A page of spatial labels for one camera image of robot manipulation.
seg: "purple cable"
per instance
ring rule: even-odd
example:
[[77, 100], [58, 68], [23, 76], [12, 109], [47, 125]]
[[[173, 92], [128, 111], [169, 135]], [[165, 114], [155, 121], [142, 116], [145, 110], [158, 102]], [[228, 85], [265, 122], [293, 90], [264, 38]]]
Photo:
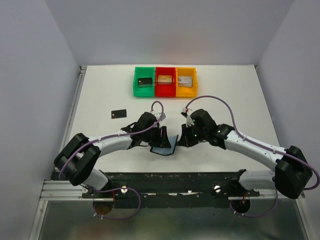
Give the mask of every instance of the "purple cable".
[[110, 193], [110, 192], [113, 192], [113, 191], [117, 191], [117, 190], [121, 190], [121, 189], [128, 189], [128, 190], [131, 190], [133, 191], [137, 197], [138, 197], [138, 200], [139, 200], [139, 204], [138, 204], [138, 207], [137, 209], [135, 210], [135, 212], [133, 214], [131, 214], [130, 216], [125, 216], [125, 217], [112, 217], [112, 216], [105, 216], [105, 215], [99, 215], [96, 211], [96, 205], [93, 206], [93, 211], [94, 211], [94, 214], [96, 214], [97, 216], [101, 217], [101, 218], [104, 218], [104, 219], [111, 219], [111, 220], [125, 220], [125, 219], [129, 219], [129, 218], [132, 218], [134, 215], [136, 215], [139, 210], [140, 210], [140, 207], [141, 207], [141, 198], [140, 198], [140, 195], [139, 193], [134, 190], [133, 188], [130, 188], [130, 187], [118, 187], [118, 188], [114, 188], [114, 189], [109, 189], [109, 190], [96, 190], [96, 189], [93, 189], [94, 191], [96, 191], [97, 193]]
[[[217, 100], [219, 100], [220, 102], [224, 103], [224, 105], [226, 105], [226, 107], [227, 107], [227, 108], [229, 109], [229, 111], [230, 111], [231, 119], [232, 119], [232, 124], [233, 124], [233, 127], [234, 127], [235, 132], [239, 135], [240, 138], [244, 139], [244, 136], [243, 136], [243, 135], [238, 131], [238, 129], [237, 129], [236, 122], [235, 122], [235, 117], [234, 117], [234, 113], [232, 112], [231, 107], [228, 105], [228, 103], [226, 103], [226, 102], [225, 102], [224, 100], [222, 100], [221, 98], [216, 97], [216, 96], [210, 96], [210, 95], [198, 96], [198, 97], [192, 99], [192, 100], [185, 106], [185, 108], [188, 109], [188, 106], [189, 106], [193, 101], [195, 101], [195, 100], [197, 100], [197, 99], [202, 99], [202, 98], [217, 99]], [[256, 146], [258, 146], [258, 147], [260, 147], [260, 148], [263, 148], [263, 149], [265, 149], [265, 150], [268, 150], [268, 151], [271, 151], [271, 152], [274, 151], [272, 148], [267, 147], [267, 146], [264, 146], [264, 145], [262, 145], [262, 144], [260, 144], [260, 143], [258, 143], [258, 142], [252, 141], [252, 140], [249, 139], [249, 138], [245, 138], [245, 140], [248, 141], [249, 143], [252, 143], [253, 145], [256, 145]], [[299, 159], [299, 158], [297, 158], [297, 157], [295, 157], [295, 156], [292, 156], [292, 155], [290, 155], [290, 154], [288, 154], [288, 153], [281, 152], [281, 151], [278, 151], [278, 150], [276, 150], [276, 151], [274, 151], [274, 152], [277, 153], [277, 154], [280, 154], [280, 155], [289, 157], [289, 158], [291, 158], [291, 159], [293, 159], [293, 160], [296, 160], [296, 161], [298, 161], [299, 163], [301, 163], [302, 165], [305, 165], [306, 167], [310, 168], [310, 169], [314, 172], [314, 174], [315, 174], [315, 176], [316, 176], [316, 183], [315, 183], [315, 185], [310, 186], [310, 187], [306, 187], [306, 188], [304, 188], [303, 190], [312, 190], [312, 189], [315, 189], [316, 187], [319, 186], [319, 184], [320, 184], [320, 176], [319, 176], [319, 173], [317, 172], [317, 170], [316, 170], [314, 167], [312, 167], [312, 166], [309, 165], [308, 163], [306, 163], [306, 162], [302, 161], [301, 159]]]
[[[150, 129], [152, 129], [153, 127], [155, 127], [162, 119], [162, 116], [164, 114], [164, 106], [162, 105], [162, 103], [160, 101], [154, 101], [151, 105], [151, 110], [154, 109], [154, 105], [158, 103], [160, 104], [161, 106], [161, 115], [159, 117], [159, 119], [150, 127], [144, 129], [144, 130], [141, 130], [141, 131], [137, 131], [137, 132], [132, 132], [132, 133], [122, 133], [122, 134], [113, 134], [113, 135], [108, 135], [108, 136], [104, 136], [100, 139], [101, 140], [105, 140], [105, 139], [110, 139], [110, 138], [114, 138], [114, 137], [122, 137], [122, 136], [132, 136], [132, 135], [136, 135], [136, 134], [142, 134]], [[81, 147], [79, 147], [77, 149], [77, 151], [75, 151], [69, 158], [68, 160], [65, 162], [65, 164], [63, 165], [63, 167], [61, 168], [60, 170], [60, 173], [59, 173], [59, 179], [62, 180], [63, 178], [63, 172], [66, 170], [66, 167], [68, 166], [68, 164], [70, 163], [70, 161], [82, 150], [84, 149], [86, 146], [90, 145], [90, 144], [94, 144], [96, 142], [98, 142], [99, 139], [95, 139], [95, 140], [92, 140], [92, 141], [89, 141], [87, 142], [86, 144], [82, 145]]]
[[234, 209], [234, 203], [232, 201], [230, 201], [230, 208], [231, 210], [233, 211], [234, 214], [237, 214], [239, 216], [242, 216], [242, 217], [246, 217], [246, 218], [260, 218], [260, 217], [264, 217], [266, 215], [268, 215], [269, 213], [271, 213], [273, 210], [275, 210], [275, 208], [277, 207], [278, 205], [278, 191], [275, 190], [275, 202], [272, 206], [272, 208], [270, 208], [268, 211], [266, 211], [265, 213], [262, 213], [262, 214], [258, 214], [258, 215], [249, 215], [249, 214], [242, 214], [242, 213], [239, 213], [239, 212], [236, 212], [236, 210]]

